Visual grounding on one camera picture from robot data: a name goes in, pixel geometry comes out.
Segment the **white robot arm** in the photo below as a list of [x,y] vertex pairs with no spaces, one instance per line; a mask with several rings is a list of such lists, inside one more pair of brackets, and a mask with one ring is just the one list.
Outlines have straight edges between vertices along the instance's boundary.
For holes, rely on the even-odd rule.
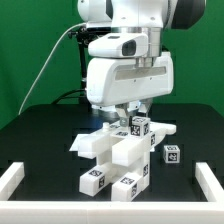
[[88,45],[87,98],[113,106],[120,124],[130,122],[128,106],[146,113],[154,97],[173,89],[173,62],[162,50],[166,29],[188,29],[203,16],[206,0],[78,0],[88,30],[104,29]]

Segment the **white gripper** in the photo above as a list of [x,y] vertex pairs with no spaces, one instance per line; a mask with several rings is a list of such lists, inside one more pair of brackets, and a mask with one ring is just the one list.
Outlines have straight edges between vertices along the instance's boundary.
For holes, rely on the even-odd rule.
[[173,83],[173,62],[169,52],[157,57],[152,67],[138,67],[135,59],[94,58],[87,71],[87,98],[92,105],[116,105],[120,125],[128,127],[127,103],[146,99],[144,115],[148,116],[152,98],[169,94]]

